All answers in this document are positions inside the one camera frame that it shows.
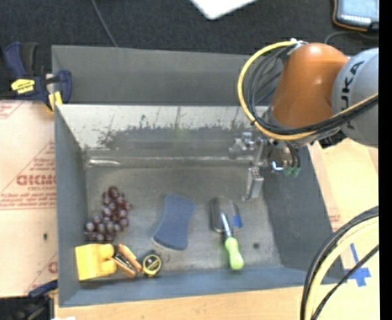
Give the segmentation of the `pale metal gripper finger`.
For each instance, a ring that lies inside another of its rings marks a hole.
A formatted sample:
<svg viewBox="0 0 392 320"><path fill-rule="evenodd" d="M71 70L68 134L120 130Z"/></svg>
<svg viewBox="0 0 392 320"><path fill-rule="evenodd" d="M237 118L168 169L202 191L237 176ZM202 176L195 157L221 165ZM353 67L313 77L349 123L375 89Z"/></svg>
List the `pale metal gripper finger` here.
<svg viewBox="0 0 392 320"><path fill-rule="evenodd" d="M233 144L230 146L228 155L230 159L236 159L240 154L253 150L252 132L242 132L233 137Z"/></svg>
<svg viewBox="0 0 392 320"><path fill-rule="evenodd" d="M243 200L252 200L260 196L264 183L264 177L258 167L249 167L245 178Z"/></svg>

